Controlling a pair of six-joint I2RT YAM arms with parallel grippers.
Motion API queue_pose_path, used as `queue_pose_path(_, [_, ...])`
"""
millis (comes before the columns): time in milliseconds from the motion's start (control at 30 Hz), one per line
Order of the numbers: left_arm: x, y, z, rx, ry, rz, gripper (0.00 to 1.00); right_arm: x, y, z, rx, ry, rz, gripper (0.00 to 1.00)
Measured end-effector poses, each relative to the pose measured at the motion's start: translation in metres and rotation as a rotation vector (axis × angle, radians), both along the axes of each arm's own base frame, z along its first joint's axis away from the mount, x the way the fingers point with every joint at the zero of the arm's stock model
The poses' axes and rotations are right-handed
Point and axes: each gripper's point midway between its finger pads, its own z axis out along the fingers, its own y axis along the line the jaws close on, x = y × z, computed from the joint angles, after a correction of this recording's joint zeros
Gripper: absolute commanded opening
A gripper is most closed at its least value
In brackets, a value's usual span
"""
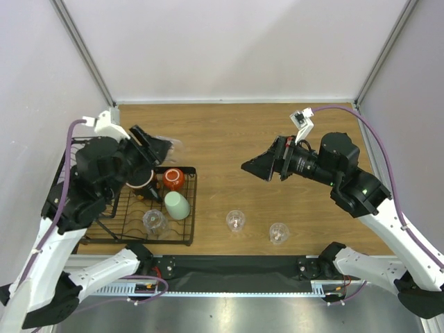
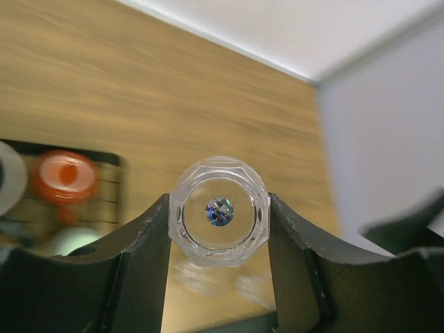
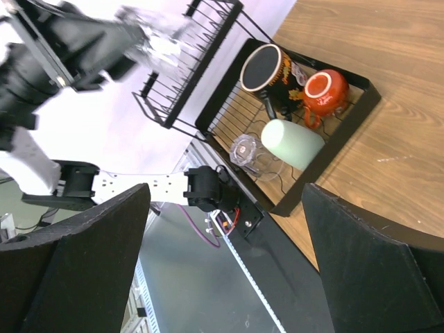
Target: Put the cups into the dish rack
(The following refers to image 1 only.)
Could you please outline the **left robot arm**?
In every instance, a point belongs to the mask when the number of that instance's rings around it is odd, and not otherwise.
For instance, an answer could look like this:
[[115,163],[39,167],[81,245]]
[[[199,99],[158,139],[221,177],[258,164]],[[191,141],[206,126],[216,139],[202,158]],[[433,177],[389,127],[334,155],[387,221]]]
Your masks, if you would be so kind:
[[58,324],[105,285],[151,273],[153,254],[141,244],[127,245],[113,257],[78,272],[66,272],[65,264],[122,188],[137,173],[154,171],[171,147],[169,140],[133,126],[121,138],[99,135],[76,152],[65,151],[65,177],[46,198],[33,249],[17,279],[1,288],[2,332]]

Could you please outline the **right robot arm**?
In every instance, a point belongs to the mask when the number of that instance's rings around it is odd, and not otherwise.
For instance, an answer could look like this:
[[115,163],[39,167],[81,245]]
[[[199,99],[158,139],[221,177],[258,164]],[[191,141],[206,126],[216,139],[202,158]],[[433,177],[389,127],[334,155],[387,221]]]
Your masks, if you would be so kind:
[[331,243],[319,262],[321,274],[361,278],[397,296],[413,314],[431,319],[443,314],[442,261],[418,230],[396,211],[393,194],[373,174],[358,166],[360,150],[345,133],[328,133],[319,150],[294,136],[278,136],[266,152],[244,162],[242,170],[269,181],[298,175],[328,185],[330,198],[351,217],[370,228],[396,255],[399,264]]

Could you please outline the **clear plastic cup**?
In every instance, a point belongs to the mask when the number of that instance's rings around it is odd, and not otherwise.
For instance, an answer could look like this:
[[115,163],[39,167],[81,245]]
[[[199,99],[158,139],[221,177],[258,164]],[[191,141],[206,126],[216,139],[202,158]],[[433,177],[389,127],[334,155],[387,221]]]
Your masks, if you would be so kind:
[[226,223],[232,232],[243,230],[245,222],[245,214],[240,210],[232,210],[226,216]]
[[155,136],[157,139],[168,141],[171,143],[171,147],[166,155],[165,163],[178,164],[185,156],[185,146],[179,139],[170,137]]
[[274,245],[283,244],[289,238],[289,229],[284,223],[274,223],[269,229],[269,239]]

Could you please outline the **small orange mug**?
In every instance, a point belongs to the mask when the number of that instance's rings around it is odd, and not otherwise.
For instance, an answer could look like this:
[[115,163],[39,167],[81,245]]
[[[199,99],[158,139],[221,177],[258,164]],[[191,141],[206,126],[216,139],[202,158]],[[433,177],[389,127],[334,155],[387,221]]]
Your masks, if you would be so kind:
[[180,169],[170,168],[164,172],[162,182],[170,191],[179,191],[185,183],[185,175]]

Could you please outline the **clear faceted glass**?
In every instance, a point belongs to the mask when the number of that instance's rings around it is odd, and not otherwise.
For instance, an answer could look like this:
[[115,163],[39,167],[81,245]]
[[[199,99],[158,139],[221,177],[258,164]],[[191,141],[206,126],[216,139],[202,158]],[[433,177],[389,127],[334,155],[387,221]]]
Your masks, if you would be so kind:
[[157,209],[147,211],[142,217],[142,222],[151,236],[161,237],[170,231],[167,217]]

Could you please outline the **pale green cup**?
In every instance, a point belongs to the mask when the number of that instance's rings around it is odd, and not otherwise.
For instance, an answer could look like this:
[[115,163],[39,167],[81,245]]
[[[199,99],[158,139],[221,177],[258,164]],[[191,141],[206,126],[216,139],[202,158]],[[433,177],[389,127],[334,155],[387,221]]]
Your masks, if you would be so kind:
[[174,220],[187,218],[191,211],[187,199],[176,191],[170,191],[164,197],[164,205],[170,217]]

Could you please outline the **black skull mug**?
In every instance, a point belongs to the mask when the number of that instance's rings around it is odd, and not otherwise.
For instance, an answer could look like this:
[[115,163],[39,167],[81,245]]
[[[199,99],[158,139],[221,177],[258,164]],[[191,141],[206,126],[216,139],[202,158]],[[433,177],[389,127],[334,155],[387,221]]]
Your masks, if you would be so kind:
[[126,185],[142,200],[154,200],[156,203],[163,203],[160,194],[160,183],[154,169],[143,168],[138,170]]

